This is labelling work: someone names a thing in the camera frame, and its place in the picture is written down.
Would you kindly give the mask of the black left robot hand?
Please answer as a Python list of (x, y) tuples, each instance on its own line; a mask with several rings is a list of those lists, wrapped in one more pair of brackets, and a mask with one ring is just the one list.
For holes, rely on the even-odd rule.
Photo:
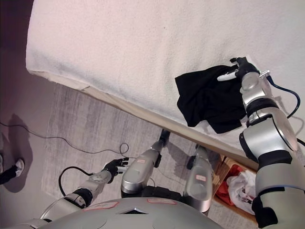
[(124, 157), (121, 159), (114, 159), (111, 162), (107, 163), (105, 167), (103, 168), (103, 171), (108, 171), (111, 175), (110, 180), (108, 181), (108, 184), (112, 183), (115, 176), (118, 174), (123, 174), (126, 172), (129, 164), (129, 158)]

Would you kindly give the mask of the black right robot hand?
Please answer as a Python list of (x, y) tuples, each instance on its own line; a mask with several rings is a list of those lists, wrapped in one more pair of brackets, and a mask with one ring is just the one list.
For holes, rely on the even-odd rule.
[(248, 60), (250, 60), (250, 57), (231, 58), (230, 62), (236, 63), (236, 69), (228, 71), (226, 74), (218, 76), (217, 81), (223, 82), (235, 78), (242, 80), (243, 77), (248, 73), (260, 73), (260, 71)]

